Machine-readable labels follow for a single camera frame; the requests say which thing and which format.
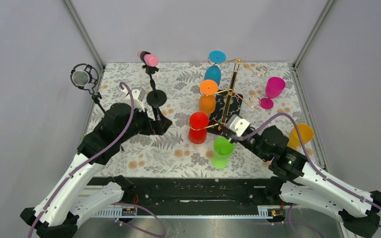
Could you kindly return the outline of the orange plastic wine glass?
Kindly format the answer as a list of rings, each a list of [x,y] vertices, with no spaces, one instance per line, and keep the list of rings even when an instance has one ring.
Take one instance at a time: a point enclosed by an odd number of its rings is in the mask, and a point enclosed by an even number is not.
[[[199,92],[201,94],[199,98],[198,107],[199,110],[207,115],[214,112],[216,107],[215,94],[218,91],[218,85],[211,79],[206,79],[201,82],[199,86]]]

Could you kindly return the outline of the red plastic wine glass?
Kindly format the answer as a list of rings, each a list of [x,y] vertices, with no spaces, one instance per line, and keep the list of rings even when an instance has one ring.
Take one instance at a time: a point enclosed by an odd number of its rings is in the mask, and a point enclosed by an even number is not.
[[[208,116],[203,112],[196,112],[189,119],[188,139],[193,144],[202,144],[207,139]]]

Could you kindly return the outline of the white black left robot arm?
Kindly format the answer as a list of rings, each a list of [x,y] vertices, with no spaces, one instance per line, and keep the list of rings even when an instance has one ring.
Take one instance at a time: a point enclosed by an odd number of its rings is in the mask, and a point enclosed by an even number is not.
[[[141,135],[164,135],[173,124],[153,107],[155,118],[147,110],[115,103],[104,113],[96,127],[84,136],[69,168],[46,198],[34,208],[25,208],[20,217],[41,238],[71,238],[91,216],[110,204],[137,202],[135,185],[124,176],[107,178],[99,192],[76,202],[77,197],[110,159],[122,150],[122,144]]]

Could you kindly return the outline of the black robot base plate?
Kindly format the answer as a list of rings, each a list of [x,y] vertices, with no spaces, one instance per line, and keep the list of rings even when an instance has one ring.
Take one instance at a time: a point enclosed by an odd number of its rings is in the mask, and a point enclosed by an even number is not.
[[[121,203],[140,205],[157,216],[256,215],[258,206],[279,209],[275,178],[129,178],[133,188]]]

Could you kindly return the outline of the blue plastic wine glass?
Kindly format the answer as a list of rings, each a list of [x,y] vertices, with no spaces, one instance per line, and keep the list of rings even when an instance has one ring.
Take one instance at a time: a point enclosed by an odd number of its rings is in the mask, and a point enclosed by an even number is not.
[[[208,60],[212,65],[206,70],[204,80],[213,80],[218,86],[221,82],[221,69],[219,64],[224,63],[226,55],[222,51],[212,51],[208,55]]]

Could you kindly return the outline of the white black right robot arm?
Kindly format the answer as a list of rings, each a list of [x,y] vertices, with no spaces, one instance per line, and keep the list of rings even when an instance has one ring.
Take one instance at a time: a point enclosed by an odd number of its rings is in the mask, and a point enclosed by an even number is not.
[[[380,223],[380,191],[364,191],[308,162],[305,155],[287,146],[289,139],[276,126],[240,141],[274,173],[265,190],[266,201],[293,203],[316,210],[341,222],[352,233],[371,238]]]

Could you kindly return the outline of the green plastic wine glass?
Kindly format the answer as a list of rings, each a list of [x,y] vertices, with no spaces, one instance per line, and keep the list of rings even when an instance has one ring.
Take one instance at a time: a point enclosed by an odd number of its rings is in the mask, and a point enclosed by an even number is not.
[[[217,169],[225,168],[234,150],[235,144],[223,136],[218,137],[213,144],[214,155],[211,159],[213,166]]]

